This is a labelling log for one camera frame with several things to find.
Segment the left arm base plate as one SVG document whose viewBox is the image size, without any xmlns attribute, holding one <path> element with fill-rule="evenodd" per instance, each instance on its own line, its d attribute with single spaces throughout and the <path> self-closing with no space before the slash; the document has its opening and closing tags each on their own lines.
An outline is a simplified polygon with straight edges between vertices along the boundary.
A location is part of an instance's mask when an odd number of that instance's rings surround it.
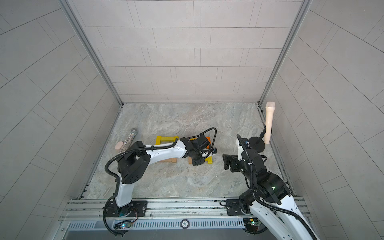
<svg viewBox="0 0 384 240">
<path fill-rule="evenodd" d="M 147 204 L 147 201 L 131 201 L 129 204 L 119 207 L 116 200 L 112 199 L 103 208 L 103 216 L 106 218 L 144 217 Z"/>
</svg>

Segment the red orange block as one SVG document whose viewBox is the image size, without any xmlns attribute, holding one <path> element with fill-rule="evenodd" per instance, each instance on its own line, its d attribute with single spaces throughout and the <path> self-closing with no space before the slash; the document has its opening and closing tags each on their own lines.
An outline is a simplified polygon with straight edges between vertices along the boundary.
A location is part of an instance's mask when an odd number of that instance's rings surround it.
<svg viewBox="0 0 384 240">
<path fill-rule="evenodd" d="M 211 147 L 211 138 L 210 137 L 206 137 L 206 138 L 207 138 L 207 140 L 209 142 L 209 144 L 208 144 L 208 146 L 206 148 L 209 149 Z"/>
</svg>

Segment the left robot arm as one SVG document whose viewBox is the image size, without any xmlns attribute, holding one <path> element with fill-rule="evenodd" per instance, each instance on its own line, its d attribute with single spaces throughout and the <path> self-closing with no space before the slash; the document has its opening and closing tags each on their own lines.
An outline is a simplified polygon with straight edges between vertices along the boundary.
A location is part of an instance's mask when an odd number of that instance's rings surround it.
<svg viewBox="0 0 384 240">
<path fill-rule="evenodd" d="M 106 229 L 114 236 L 124 236 L 129 230 L 123 225 L 133 224 L 139 217 L 139 212 L 132 206 L 132 194 L 135 183 L 139 181 L 149 165 L 171 158 L 188 158 L 193 166 L 205 163 L 205 159 L 216 154 L 214 147 L 217 136 L 216 128 L 209 128 L 191 137 L 176 138 L 171 143 L 160 145 L 145 145 L 137 141 L 127 151 L 111 158 L 105 165 L 105 172 L 115 178 L 116 189 L 103 207 L 103 222 Z M 135 213 L 133 221 L 122 221 L 112 229 L 107 223 L 107 215 L 116 217 L 121 210 Z"/>
</svg>

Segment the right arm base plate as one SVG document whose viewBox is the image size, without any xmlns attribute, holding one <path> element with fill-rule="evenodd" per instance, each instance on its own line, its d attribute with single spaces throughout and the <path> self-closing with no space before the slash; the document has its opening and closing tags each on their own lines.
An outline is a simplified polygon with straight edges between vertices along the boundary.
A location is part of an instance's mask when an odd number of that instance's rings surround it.
<svg viewBox="0 0 384 240">
<path fill-rule="evenodd" d="M 251 212 L 247 212 L 247 210 L 242 209 L 240 204 L 240 200 L 238 199 L 227 199 L 222 200 L 220 205 L 225 207 L 227 210 L 228 216 L 251 216 Z"/>
</svg>

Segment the lime yellow block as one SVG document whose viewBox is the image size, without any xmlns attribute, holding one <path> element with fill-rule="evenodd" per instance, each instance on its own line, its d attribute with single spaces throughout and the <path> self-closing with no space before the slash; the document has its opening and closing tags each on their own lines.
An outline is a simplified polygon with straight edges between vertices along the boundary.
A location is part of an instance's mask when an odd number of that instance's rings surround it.
<svg viewBox="0 0 384 240">
<path fill-rule="evenodd" d="M 208 157 L 208 158 L 206 158 L 205 161 L 206 161 L 208 164 L 213 164 L 213 158 L 212 158 L 212 157 Z"/>
<path fill-rule="evenodd" d="M 174 142 L 178 139 L 179 137 L 161 137 L 161 142 Z"/>
</svg>

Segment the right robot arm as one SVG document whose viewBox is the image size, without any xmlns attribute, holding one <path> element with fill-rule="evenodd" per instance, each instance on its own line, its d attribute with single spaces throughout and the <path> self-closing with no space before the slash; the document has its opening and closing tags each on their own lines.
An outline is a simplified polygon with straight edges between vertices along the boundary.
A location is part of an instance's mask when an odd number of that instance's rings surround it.
<svg viewBox="0 0 384 240">
<path fill-rule="evenodd" d="M 317 240 L 287 184 L 268 171 L 268 158 L 259 153 L 257 142 L 257 137 L 237 135 L 238 154 L 223 155 L 225 169 L 240 172 L 246 179 L 248 189 L 239 197 L 241 210 L 261 221 L 278 240 Z"/>
</svg>

